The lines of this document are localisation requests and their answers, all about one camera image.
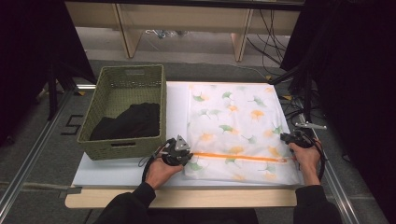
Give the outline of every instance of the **white cloth with flowers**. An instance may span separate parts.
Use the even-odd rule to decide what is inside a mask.
[[[297,185],[289,128],[274,86],[190,84],[187,139],[194,156],[184,168],[194,179]]]

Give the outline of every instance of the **black panel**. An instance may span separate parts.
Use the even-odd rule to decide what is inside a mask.
[[[330,0],[305,0],[304,5],[305,9],[300,12],[280,65],[286,71],[297,66],[305,56],[333,4]]]
[[[385,1],[350,7],[317,77],[328,118],[390,223],[396,223],[394,9]]]
[[[69,90],[72,76],[95,78],[63,1],[2,1],[0,27],[1,145],[35,102],[51,67]]]

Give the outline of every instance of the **green leaf print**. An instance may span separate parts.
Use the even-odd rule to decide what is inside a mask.
[[[248,142],[249,142],[250,144],[256,144],[256,142],[257,142],[257,138],[256,138],[256,136],[254,136],[254,135],[251,135],[250,138],[246,138],[246,139],[248,140]]]
[[[198,165],[198,162],[189,162],[189,166],[193,171],[202,170],[202,166]]]
[[[267,171],[269,171],[271,174],[274,174],[276,172],[276,168],[273,164],[267,163]]]
[[[277,128],[273,129],[273,133],[281,134],[282,133],[282,127],[279,125]]]
[[[239,90],[239,91],[245,91],[246,88],[247,88],[246,86],[238,86],[238,87],[236,87],[236,89]]]
[[[201,112],[201,114],[200,114],[200,116],[203,116],[203,115],[206,115],[208,118],[210,118],[208,115],[207,115],[207,111],[208,111],[208,109],[202,109],[200,112]]]
[[[209,115],[216,115],[216,117],[219,119],[218,114],[221,113],[221,110],[213,109],[209,111]]]
[[[256,102],[256,104],[259,105],[259,106],[266,106],[264,104],[264,102],[262,101],[262,99],[260,97],[258,97],[258,96],[254,96],[253,102]]]
[[[231,96],[232,94],[233,94],[232,92],[226,91],[226,92],[223,93],[222,98],[223,98],[223,99],[224,99],[224,98],[229,98],[229,99],[231,100],[230,96]]]
[[[199,95],[199,96],[193,95],[192,97],[194,98],[194,100],[196,100],[196,101],[198,101],[198,102],[202,102],[202,101],[205,100],[204,98],[201,97],[201,95]]]
[[[230,162],[235,162],[235,158],[227,158],[227,159],[225,159],[225,163],[226,164],[228,164],[228,163],[230,163]]]
[[[225,163],[226,164],[232,162],[235,166],[237,166],[240,169],[241,167],[238,164],[236,164],[235,161],[236,161],[235,158],[227,158],[227,159],[225,159]]]
[[[223,132],[232,132],[233,131],[233,127],[231,127],[230,125],[220,125],[219,128],[221,128],[223,130]]]

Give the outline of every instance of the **black sleeve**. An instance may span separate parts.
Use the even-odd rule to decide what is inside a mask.
[[[155,199],[154,189],[143,182],[132,193],[116,196],[103,210],[94,224],[101,223],[149,223],[148,209]]]
[[[294,207],[293,223],[343,223],[337,207],[327,201],[323,187],[307,186],[296,190],[297,206]]]

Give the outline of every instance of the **wicker basket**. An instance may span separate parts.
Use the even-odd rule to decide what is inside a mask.
[[[160,135],[90,141],[102,117],[116,118],[130,105],[160,105]],[[150,155],[166,141],[166,80],[162,65],[103,67],[78,143],[93,161]]]

